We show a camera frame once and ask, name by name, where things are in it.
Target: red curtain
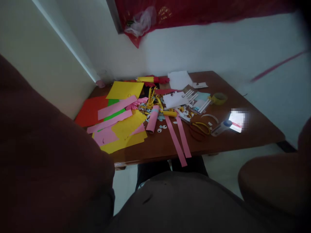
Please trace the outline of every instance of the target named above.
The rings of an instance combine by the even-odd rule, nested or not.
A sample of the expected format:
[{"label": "red curtain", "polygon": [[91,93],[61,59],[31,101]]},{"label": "red curtain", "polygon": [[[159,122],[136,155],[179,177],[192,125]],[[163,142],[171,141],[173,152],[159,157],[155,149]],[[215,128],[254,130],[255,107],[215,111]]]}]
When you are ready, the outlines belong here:
[{"label": "red curtain", "polygon": [[[286,0],[115,0],[115,3],[123,29],[134,15],[154,6],[156,24],[148,32],[160,28],[233,22],[295,10],[293,4]],[[126,34],[138,48],[142,37]]]}]

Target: glue bottle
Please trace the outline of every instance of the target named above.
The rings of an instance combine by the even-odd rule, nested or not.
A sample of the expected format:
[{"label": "glue bottle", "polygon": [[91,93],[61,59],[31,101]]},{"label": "glue bottle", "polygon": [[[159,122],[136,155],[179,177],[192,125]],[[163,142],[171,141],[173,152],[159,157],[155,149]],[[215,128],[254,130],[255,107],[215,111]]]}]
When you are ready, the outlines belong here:
[{"label": "glue bottle", "polygon": [[222,132],[226,131],[232,125],[232,121],[226,120],[220,123],[215,129],[211,131],[211,135],[217,137]]}]

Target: pink paper roll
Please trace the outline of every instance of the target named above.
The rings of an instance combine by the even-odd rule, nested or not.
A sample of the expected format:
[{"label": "pink paper roll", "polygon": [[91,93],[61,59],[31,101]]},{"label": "pink paper roll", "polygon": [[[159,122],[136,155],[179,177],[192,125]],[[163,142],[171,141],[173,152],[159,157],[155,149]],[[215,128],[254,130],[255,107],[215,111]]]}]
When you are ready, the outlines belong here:
[{"label": "pink paper roll", "polygon": [[160,107],[159,105],[154,105],[149,117],[149,122],[146,128],[146,132],[148,133],[154,133],[155,127],[156,127],[156,120],[158,118]]}]

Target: white floor tile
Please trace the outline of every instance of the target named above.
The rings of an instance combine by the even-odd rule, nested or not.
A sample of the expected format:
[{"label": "white floor tile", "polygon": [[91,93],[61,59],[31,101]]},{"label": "white floor tile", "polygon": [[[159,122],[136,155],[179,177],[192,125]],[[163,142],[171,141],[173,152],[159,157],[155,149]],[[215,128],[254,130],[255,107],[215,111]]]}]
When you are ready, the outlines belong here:
[{"label": "white floor tile", "polygon": [[[223,152],[216,156],[204,155],[203,160],[211,179],[242,198],[237,182],[240,168],[254,157],[277,153],[283,153],[283,151],[276,144],[270,144],[262,147]],[[134,193],[136,182],[137,165],[127,166],[125,170],[115,172],[113,178],[113,189],[116,195],[114,215],[120,211]]]}]

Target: dark pants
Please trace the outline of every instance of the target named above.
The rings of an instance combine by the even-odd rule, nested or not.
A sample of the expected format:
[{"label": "dark pants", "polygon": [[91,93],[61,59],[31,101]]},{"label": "dark pants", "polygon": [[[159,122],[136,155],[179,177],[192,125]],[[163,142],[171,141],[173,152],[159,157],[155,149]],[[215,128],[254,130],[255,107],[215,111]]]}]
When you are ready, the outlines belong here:
[{"label": "dark pants", "polygon": [[[172,170],[174,172],[197,172],[203,175],[208,176],[207,171],[205,169],[205,165],[203,162],[202,156],[195,156],[192,158],[186,159],[188,166],[181,167],[179,159],[172,159]],[[137,184],[136,190],[142,182],[149,180],[150,178],[166,171],[170,171],[168,161],[159,161],[159,162],[151,162],[144,163],[138,165],[137,172]]]}]

